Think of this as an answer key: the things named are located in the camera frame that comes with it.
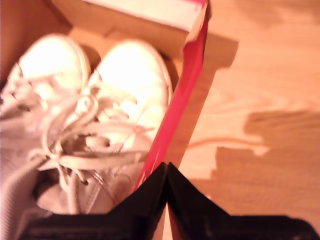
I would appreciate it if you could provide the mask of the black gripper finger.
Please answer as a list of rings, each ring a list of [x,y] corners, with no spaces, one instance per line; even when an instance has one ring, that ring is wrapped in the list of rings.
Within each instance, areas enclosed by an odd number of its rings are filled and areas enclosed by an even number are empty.
[[[167,166],[166,181],[173,232],[182,240],[212,240],[213,222],[230,215],[202,194],[172,163]]]
[[[167,165],[161,163],[128,198],[107,214],[108,240],[151,240],[166,205]]]

